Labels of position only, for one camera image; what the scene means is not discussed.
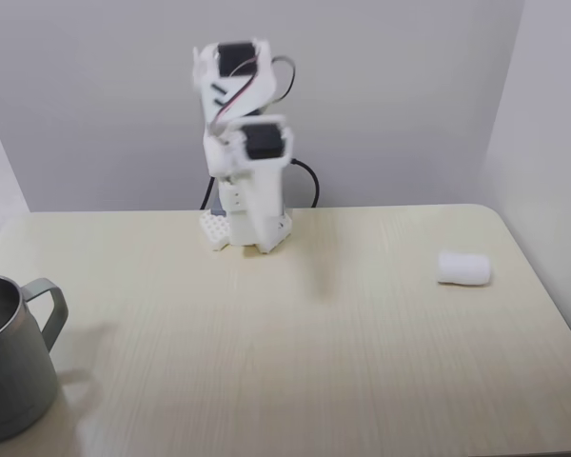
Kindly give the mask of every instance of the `white foam block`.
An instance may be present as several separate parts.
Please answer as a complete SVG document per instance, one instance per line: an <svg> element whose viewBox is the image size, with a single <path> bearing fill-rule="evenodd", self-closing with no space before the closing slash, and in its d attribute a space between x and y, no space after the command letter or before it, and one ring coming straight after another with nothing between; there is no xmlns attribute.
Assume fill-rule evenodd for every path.
<svg viewBox="0 0 571 457"><path fill-rule="evenodd" d="M438 258L438 282L483 286L491 280L491 262L480 254L442 252Z"/></svg>

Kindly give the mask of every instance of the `wire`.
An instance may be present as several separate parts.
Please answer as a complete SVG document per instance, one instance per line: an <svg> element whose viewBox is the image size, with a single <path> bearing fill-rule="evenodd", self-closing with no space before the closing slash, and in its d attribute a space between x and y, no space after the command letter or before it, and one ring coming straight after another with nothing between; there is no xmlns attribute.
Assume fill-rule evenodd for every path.
<svg viewBox="0 0 571 457"><path fill-rule="evenodd" d="M290 59L286 55L276 55L275 57L273 57L273 60L271 60L271 63L274 64L275 62L286 62L287 64L289 64L292 68L292 79L289 80L289 86L287 87L287 90L285 91L284 95L270 102L271 104L281 102L283 99L287 97L289 92L292 90L292 86L294 86L294 79L296 78L296 64L292 59Z"/></svg>
<svg viewBox="0 0 571 457"><path fill-rule="evenodd" d="M313 178L313 183L315 183L315 198L313 198L313 204L311 205L311 207L317 208L317 201L320 199L320 180L317 179L317 174L315 174L315 171L313 171L313 169L305 162L301 162L300 160L297 159L292 159L292 164L302 167L303 169L308 171L308 174L310 174L311 178Z"/></svg>
<svg viewBox="0 0 571 457"><path fill-rule="evenodd" d="M248 61L245 61L239 67L241 67L243 65L247 65L248 63L249 63ZM220 110L216 113L216 115L213 118L213 121L211 121L209 123L209 132L213 136L218 138L218 135L215 134L215 127L216 127L216 124L218 123L218 119L220 118L220 116L222 116L222 114L224 114L228 109L230 109L232 104L237 101L237 99L241 96L241 94L243 94L247 90L247 88L249 88L249 86L251 86L251 83L254 82L254 79L256 79L257 75L258 75L258 70L254 71L254 74L251 75L251 77L247 80L247 82L243 85L243 87L240 88L239 90L237 90L237 93L235 93L232 97L230 97L230 99L226 102L226 104L223 107L221 107Z"/></svg>
<svg viewBox="0 0 571 457"><path fill-rule="evenodd" d="M311 175L311 178L313 178L313 183L315 184L315 197L313 198L313 203L311 204L311 207L317 208L317 202L320 199L320 180L317 179L317 174L315 174L315 171L313 171L313 169L305 162L292 159L291 163L292 165L298 165L299 167L305 169L308 172L308 174ZM207 201L209 200L209 196L211 195L211 190L213 189L213 183L215 180L216 178L214 178L213 176L209 178L209 184L207 184L206 196L203 199L203 203L201 204L201 210L206 208Z"/></svg>
<svg viewBox="0 0 571 457"><path fill-rule="evenodd" d="M211 195L211 189L213 188L213 182L216 180L213 176L209 178L209 184L207 184L206 196L203 199L203 203L201 204L201 210L206 208L207 200L209 200L209 195Z"/></svg>
<svg viewBox="0 0 571 457"><path fill-rule="evenodd" d="M241 64L239 64L239 65L235 68L235 70L233 70L233 71L230 73L230 75L229 75L228 77L231 78L232 75L235 74L238 69L240 69L241 67L244 67L244 66L247 65L247 64L252 64L252 63L256 62L256 60L258 60L258 56L254 56L254 57L252 57L251 59L245 60L245 62L242 62Z"/></svg>

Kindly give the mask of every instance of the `white robotic arm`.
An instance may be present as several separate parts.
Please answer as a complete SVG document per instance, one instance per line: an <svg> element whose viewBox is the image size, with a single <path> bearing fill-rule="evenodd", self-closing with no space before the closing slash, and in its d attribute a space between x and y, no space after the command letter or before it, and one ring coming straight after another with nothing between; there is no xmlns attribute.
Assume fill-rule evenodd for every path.
<svg viewBox="0 0 571 457"><path fill-rule="evenodd" d="M282 172L292 160L293 135L284 116L263 115L276 90L266 41L194 50L194 87L206 120L209 174L219 206L201 225L215 249L256 245L270 252L291 232L284 212Z"/></svg>

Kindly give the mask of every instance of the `light wood tabletop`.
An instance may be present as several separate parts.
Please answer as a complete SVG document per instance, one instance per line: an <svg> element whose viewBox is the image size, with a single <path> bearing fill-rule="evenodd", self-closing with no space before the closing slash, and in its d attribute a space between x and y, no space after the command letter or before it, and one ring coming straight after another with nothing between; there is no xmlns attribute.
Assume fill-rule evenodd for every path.
<svg viewBox="0 0 571 457"><path fill-rule="evenodd" d="M571 331L478 206L298 209L268 255L198 211L37 213L0 274L61 286L62 385L0 456L466 456L571 450ZM443 249L489 256L436 283ZM30 304L41 322L49 298Z"/></svg>

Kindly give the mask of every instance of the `metal mug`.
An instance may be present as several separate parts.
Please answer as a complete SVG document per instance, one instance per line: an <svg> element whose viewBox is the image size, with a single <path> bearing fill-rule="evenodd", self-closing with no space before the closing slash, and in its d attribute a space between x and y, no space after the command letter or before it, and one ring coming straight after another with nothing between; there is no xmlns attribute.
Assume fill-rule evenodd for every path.
<svg viewBox="0 0 571 457"><path fill-rule="evenodd" d="M45 292L54 307L41 331L28 302ZM55 399L57 374L49 351L67 319L64 294L48 279L19 288L0 276L0 441L31 426Z"/></svg>

